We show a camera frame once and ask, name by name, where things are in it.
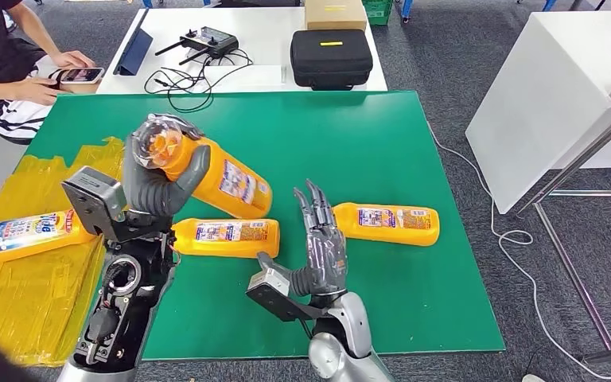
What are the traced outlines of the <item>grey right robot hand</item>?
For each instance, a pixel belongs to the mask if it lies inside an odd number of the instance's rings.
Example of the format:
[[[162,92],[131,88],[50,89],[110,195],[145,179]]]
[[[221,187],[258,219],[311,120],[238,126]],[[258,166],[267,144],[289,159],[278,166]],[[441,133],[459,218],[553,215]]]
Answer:
[[[297,296],[330,295],[346,291],[348,257],[346,240],[337,226],[333,208],[325,193],[311,180],[305,181],[307,197],[294,188],[302,212],[306,233],[306,265],[288,269],[277,264],[267,253],[257,254],[260,267],[273,269],[289,282],[290,293]]]

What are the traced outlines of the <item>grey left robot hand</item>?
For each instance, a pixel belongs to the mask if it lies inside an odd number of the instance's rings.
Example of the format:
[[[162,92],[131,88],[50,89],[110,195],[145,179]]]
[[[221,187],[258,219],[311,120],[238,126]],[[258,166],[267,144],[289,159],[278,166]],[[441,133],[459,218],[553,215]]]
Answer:
[[[153,216],[172,217],[193,195],[209,171],[211,147],[202,145],[186,157],[186,167],[175,181],[160,169],[148,169],[135,153],[148,127],[177,127],[185,138],[197,140],[204,132],[193,123],[176,115],[150,114],[142,125],[125,140],[122,184],[129,206]]]

